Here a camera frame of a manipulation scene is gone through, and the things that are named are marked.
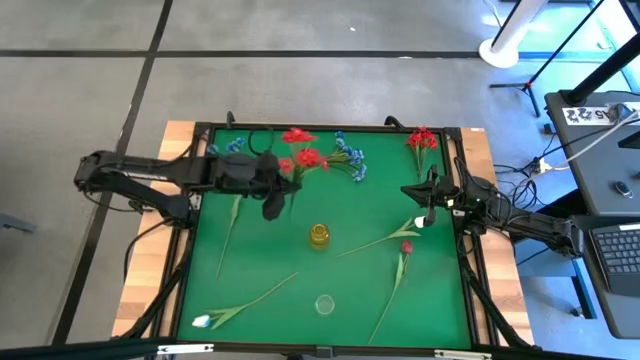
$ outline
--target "gray carpet floor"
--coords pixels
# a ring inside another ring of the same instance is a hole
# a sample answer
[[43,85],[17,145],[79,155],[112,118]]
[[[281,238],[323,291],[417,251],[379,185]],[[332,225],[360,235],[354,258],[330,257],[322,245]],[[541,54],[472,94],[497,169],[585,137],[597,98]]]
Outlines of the gray carpet floor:
[[[145,50],[162,3],[0,0],[0,49]],[[504,20],[513,5],[497,6]],[[570,31],[558,22],[577,24],[587,11],[549,5],[522,50],[552,51]],[[177,0],[160,48],[475,51],[496,32],[480,0]],[[594,20],[569,50],[604,52],[602,41]],[[0,212],[38,226],[34,234],[0,231],[2,348],[48,341],[94,209],[71,180],[80,157],[115,146],[142,64],[140,58],[0,58]],[[157,59],[128,153],[155,156],[169,119],[223,121],[232,110],[240,122],[381,124],[394,115],[407,125],[483,127],[496,163],[523,165],[550,140],[541,133],[548,118],[535,118],[521,92],[488,85],[524,81],[540,65],[521,61],[499,70],[478,59]],[[577,85],[597,65],[552,64],[535,84],[538,102]],[[604,89],[628,86],[618,74]],[[562,157],[554,154],[552,163]],[[560,172],[539,178],[538,186],[549,202],[576,185],[569,172]],[[70,341],[108,338],[124,250],[138,222],[136,215],[109,213]],[[518,256],[529,250],[518,249]],[[575,302],[564,285],[527,278],[523,288],[538,345],[624,358],[640,353],[638,341],[613,339],[601,316],[567,321],[561,306],[549,306],[545,298]]]

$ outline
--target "white flower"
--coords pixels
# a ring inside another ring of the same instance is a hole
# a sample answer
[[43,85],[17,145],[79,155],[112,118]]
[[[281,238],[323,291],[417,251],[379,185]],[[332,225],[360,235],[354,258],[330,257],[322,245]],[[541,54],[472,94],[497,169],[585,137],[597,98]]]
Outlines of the white flower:
[[199,328],[209,327],[209,325],[211,325],[211,316],[209,315],[198,316],[197,318],[193,319],[193,322],[191,323],[191,325]]

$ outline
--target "green table surface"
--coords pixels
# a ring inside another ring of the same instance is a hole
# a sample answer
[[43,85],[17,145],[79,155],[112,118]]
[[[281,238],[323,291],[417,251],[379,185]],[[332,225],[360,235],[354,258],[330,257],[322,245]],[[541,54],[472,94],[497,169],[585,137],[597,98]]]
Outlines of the green table surface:
[[[335,149],[333,132],[314,132],[323,154]],[[214,143],[223,150],[248,131],[216,130]],[[290,154],[275,132],[273,152]],[[269,142],[256,132],[256,150]],[[391,295],[398,254],[404,238],[384,241],[353,254],[336,255],[383,238],[412,216],[424,214],[400,186],[416,183],[415,162],[405,144],[407,134],[346,133],[347,144],[364,151],[368,171],[354,183],[341,171],[309,173],[280,217],[266,221],[261,202],[243,199],[231,233],[222,271],[216,270],[230,221],[234,196],[207,193],[189,271],[178,329],[180,340],[244,343],[367,346]],[[444,169],[440,150],[430,151],[427,164]],[[326,224],[330,245],[324,251],[309,245],[309,230]],[[456,257],[451,215],[437,209],[437,221],[410,238],[414,252],[380,328],[370,346],[470,347],[464,298]],[[207,310],[248,303],[287,278],[299,274],[261,302],[243,310],[218,329],[196,328],[193,319]],[[318,314],[318,296],[335,302],[328,316]]]

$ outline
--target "white sign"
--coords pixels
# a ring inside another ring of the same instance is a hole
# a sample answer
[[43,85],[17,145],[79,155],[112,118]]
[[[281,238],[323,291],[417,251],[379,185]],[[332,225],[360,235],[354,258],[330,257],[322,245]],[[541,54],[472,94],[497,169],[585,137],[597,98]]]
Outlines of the white sign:
[[[630,109],[640,109],[640,102],[624,103]],[[568,125],[612,125],[608,107],[563,108],[562,113]]]

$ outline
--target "tripod stand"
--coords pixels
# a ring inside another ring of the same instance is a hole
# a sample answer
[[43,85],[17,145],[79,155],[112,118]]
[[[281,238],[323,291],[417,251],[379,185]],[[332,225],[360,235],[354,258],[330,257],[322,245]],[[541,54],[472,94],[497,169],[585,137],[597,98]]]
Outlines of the tripod stand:
[[562,44],[560,44],[560,46],[556,49],[556,51],[554,51],[554,53],[551,54],[549,59],[547,59],[547,61],[545,61],[545,63],[542,65],[542,67],[540,67],[540,69],[538,69],[538,71],[527,82],[525,82],[525,83],[515,83],[515,84],[490,84],[489,88],[490,89],[494,89],[494,88],[519,88],[518,90],[522,91],[523,93],[527,94],[527,96],[529,96],[529,99],[531,99],[531,105],[533,105],[533,110],[536,112],[536,117],[540,117],[540,108],[538,107],[538,103],[536,102],[536,97],[533,94],[533,88],[532,88],[533,82],[536,81],[536,79],[538,79],[538,77],[540,76],[540,74],[542,74],[544,69],[546,69],[547,66],[549,66],[549,64],[551,64],[551,61],[553,61],[553,59],[555,59],[555,57],[558,56],[560,51],[562,51],[562,49],[565,47],[565,45],[567,45],[567,43],[573,38],[573,36],[578,32],[578,30],[580,30],[580,28],[589,20],[591,15],[593,15],[595,13],[595,11],[600,7],[600,5],[602,5],[603,2],[604,2],[604,0],[600,0],[596,4],[596,6],[594,6],[593,9],[591,9],[591,11],[589,11],[589,14],[587,14],[587,16],[585,16],[584,19],[582,19],[580,24],[578,24],[578,26],[575,29],[573,29],[571,34],[569,34],[569,36],[562,42]]

